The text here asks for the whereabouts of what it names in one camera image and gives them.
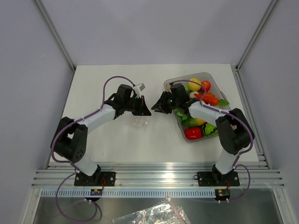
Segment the clear dotted zip bag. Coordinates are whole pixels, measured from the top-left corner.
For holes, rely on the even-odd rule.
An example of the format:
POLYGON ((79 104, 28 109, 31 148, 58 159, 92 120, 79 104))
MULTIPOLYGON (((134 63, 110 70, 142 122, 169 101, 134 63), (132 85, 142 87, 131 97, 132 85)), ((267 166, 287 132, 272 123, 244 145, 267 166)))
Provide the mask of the clear dotted zip bag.
POLYGON ((129 115, 126 125, 137 127, 137 128, 146 127, 149 124, 150 118, 151 116, 129 115))

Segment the toy carrot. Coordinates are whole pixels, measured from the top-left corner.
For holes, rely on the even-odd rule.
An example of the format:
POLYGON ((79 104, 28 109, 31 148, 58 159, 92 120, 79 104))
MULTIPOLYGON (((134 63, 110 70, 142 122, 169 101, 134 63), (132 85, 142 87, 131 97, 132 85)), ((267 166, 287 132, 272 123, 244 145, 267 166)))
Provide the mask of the toy carrot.
POLYGON ((203 96, 202 94, 195 93, 196 98, 203 100, 206 104, 210 104, 213 106, 228 106, 230 103, 227 100, 216 98, 213 95, 206 94, 203 96))

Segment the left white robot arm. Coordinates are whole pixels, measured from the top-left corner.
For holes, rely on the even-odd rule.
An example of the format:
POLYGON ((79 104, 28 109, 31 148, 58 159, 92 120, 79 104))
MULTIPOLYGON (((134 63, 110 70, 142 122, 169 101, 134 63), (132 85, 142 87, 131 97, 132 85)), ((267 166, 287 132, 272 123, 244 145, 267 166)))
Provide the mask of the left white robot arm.
POLYGON ((137 117, 151 116, 142 95, 144 89, 144 84, 132 87, 121 84, 98 110, 77 120, 62 118, 51 143, 52 158, 55 160, 54 154, 65 158, 66 163, 85 175, 84 179, 89 185, 97 185, 101 180, 101 168, 86 155, 87 136, 124 112, 131 112, 137 117))

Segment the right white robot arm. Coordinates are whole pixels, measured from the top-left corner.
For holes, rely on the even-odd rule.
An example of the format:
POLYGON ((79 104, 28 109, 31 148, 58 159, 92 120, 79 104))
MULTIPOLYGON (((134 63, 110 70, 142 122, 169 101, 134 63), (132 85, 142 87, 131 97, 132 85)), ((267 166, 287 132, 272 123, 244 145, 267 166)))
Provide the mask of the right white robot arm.
POLYGON ((181 83, 172 84, 171 91, 164 91, 151 109, 164 114, 178 109, 217 128, 223 150, 212 168, 212 180, 218 185, 228 180, 240 156, 253 147, 254 133, 240 109, 228 111, 203 104, 202 99, 190 98, 181 83))

